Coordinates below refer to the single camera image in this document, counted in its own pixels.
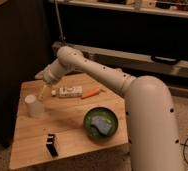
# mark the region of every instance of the black dot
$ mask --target black dot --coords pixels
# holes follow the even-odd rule
[[[170,112],[171,112],[171,113],[173,113],[173,112],[174,112],[174,109],[173,109],[173,108],[171,108],[171,109],[170,109]]]

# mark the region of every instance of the cabinet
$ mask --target cabinet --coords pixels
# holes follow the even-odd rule
[[[51,61],[43,1],[9,0],[0,6],[0,142],[12,140],[20,84]]]

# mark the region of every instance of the orange object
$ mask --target orange object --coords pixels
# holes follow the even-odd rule
[[[94,95],[97,95],[101,92],[101,89],[100,88],[95,88],[85,94],[82,95],[81,99],[85,99],[85,98],[88,98],[88,97],[91,97],[91,96],[94,96]]]

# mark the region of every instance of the paper cup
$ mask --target paper cup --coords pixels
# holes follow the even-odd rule
[[[33,94],[29,94],[25,98],[28,114],[33,118],[40,118],[44,115],[45,108],[42,102]]]

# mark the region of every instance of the wooden table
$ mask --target wooden table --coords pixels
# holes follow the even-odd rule
[[[19,99],[10,169],[58,160],[128,143],[124,100],[86,74],[63,77],[56,85],[81,85],[83,92],[100,87],[100,94],[87,99],[48,97],[44,101],[46,115],[41,119],[28,116],[24,99],[28,94],[38,95],[43,81],[24,82]],[[106,141],[92,141],[83,128],[83,118],[92,108],[103,106],[117,115],[119,127]],[[58,157],[51,157],[46,148],[48,133],[55,133],[58,140]]]

